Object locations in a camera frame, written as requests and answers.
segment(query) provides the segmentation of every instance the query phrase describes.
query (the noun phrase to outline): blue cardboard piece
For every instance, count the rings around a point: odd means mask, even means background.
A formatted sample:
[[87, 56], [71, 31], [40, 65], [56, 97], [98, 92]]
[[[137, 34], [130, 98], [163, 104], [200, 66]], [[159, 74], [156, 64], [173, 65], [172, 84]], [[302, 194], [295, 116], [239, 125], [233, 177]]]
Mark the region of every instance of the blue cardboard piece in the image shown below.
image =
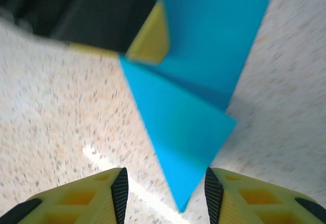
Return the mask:
[[169, 80], [121, 58], [129, 86], [181, 212], [235, 121]]
[[228, 107], [269, 0], [164, 2], [171, 49], [162, 64], [120, 60], [183, 212], [235, 125], [222, 111]]

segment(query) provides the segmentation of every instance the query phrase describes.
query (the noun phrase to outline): black object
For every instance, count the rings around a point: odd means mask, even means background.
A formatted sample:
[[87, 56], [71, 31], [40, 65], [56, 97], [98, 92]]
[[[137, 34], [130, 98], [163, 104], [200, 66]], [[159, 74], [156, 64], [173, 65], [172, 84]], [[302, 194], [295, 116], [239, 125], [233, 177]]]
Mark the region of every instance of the black object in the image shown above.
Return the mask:
[[32, 199], [16, 205], [0, 217], [0, 224], [18, 224], [41, 203], [41, 199]]
[[205, 197], [210, 224], [218, 224], [221, 212], [224, 189], [211, 168], [205, 176]]
[[323, 208], [323, 206], [302, 198], [295, 198], [295, 201], [318, 218], [322, 223], [326, 224], [326, 209]]
[[127, 52], [156, 0], [0, 0], [0, 17], [35, 35]]
[[111, 186], [112, 200], [117, 224], [124, 224], [128, 200], [128, 173], [123, 168]]

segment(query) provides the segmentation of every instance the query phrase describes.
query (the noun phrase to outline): blue triangle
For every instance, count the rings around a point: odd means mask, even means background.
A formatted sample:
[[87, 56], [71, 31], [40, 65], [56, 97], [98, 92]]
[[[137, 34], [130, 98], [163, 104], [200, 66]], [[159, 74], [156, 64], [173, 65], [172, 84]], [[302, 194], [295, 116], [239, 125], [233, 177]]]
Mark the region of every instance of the blue triangle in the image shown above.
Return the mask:
[[226, 110], [269, 0], [164, 0], [171, 49], [158, 67]]
[[221, 110], [120, 57], [121, 65], [181, 212], [235, 126]]

